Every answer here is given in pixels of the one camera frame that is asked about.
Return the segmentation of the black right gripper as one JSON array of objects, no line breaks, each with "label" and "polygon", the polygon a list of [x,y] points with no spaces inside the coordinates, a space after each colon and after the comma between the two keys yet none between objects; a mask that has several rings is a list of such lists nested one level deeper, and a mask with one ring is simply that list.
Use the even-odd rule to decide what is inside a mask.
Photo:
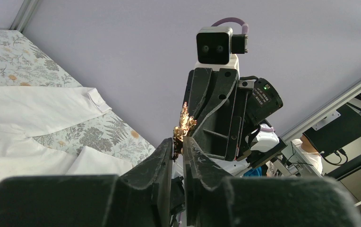
[{"label": "black right gripper", "polygon": [[197,120],[191,136],[209,157],[233,161],[254,80],[239,81],[234,69],[195,68],[188,74],[183,102]]}]

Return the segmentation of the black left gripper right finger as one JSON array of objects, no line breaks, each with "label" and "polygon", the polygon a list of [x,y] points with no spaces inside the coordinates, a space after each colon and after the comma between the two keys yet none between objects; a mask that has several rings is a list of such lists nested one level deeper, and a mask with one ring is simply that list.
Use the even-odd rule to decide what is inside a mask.
[{"label": "black left gripper right finger", "polygon": [[361,227],[348,191],[322,177],[235,177],[193,138],[183,142],[187,224],[195,227]]}]

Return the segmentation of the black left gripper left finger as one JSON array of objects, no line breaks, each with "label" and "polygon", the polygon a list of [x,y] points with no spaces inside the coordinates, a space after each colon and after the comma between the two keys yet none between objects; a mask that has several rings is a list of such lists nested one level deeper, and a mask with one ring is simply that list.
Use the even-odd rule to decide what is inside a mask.
[{"label": "black left gripper left finger", "polygon": [[0,227],[166,227],[172,140],[117,175],[10,177],[0,182]]}]

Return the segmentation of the sparkly flower brooch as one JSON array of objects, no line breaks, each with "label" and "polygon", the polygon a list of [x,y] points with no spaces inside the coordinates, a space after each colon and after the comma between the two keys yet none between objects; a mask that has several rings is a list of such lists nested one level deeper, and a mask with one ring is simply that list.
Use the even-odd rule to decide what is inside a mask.
[{"label": "sparkly flower brooch", "polygon": [[188,103],[184,102],[180,113],[179,125],[173,129],[173,156],[175,161],[182,153],[184,137],[186,137],[190,130],[197,124],[197,120],[189,114]]}]

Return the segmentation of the white shirt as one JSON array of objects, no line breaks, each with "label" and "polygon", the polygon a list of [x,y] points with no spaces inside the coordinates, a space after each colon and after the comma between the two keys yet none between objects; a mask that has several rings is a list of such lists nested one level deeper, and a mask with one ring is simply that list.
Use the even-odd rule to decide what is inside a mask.
[{"label": "white shirt", "polygon": [[108,111],[96,88],[0,87],[0,182],[13,176],[128,172],[129,161],[94,148],[74,156],[35,140]]}]

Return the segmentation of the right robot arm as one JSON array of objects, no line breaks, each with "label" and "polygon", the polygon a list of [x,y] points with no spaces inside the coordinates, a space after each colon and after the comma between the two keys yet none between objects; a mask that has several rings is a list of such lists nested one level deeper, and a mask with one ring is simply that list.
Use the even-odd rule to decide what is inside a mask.
[{"label": "right robot arm", "polygon": [[189,136],[214,160],[257,168],[286,147],[267,121],[283,102],[266,79],[241,77],[236,69],[196,68],[189,72],[184,102],[197,122]]}]

